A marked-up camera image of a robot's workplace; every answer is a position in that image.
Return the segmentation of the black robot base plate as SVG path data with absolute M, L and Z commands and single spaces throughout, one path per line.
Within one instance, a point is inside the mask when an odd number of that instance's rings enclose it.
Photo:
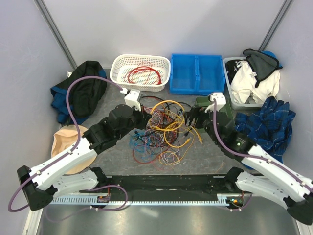
M 234 184 L 226 182 L 219 175 L 131 175 L 108 176 L 96 187 L 117 185 L 127 194 L 144 191 L 204 192 L 207 194 L 242 194 Z

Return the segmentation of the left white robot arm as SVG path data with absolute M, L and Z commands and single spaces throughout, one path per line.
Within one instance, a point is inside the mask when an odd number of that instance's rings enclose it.
M 151 114 L 143 107 L 118 105 L 109 115 L 90 127 L 79 140 L 46 162 L 35 166 L 21 166 L 17 175 L 27 200 L 27 207 L 37 211 L 55 198 L 80 191 L 103 192 L 107 188 L 106 176 L 96 167 L 85 173 L 67 175 L 75 166 L 113 147 L 133 129 L 145 129 Z

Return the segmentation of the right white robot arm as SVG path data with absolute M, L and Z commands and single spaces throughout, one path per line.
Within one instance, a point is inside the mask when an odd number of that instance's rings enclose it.
M 233 122 L 224 112 L 193 107 L 184 112 L 185 124 L 203 129 L 221 151 L 231 159 L 261 173 L 258 179 L 250 173 L 233 167 L 226 175 L 224 187 L 256 193 L 287 210 L 297 221 L 313 223 L 313 181 L 291 170 L 268 154 L 260 145 L 233 129 Z

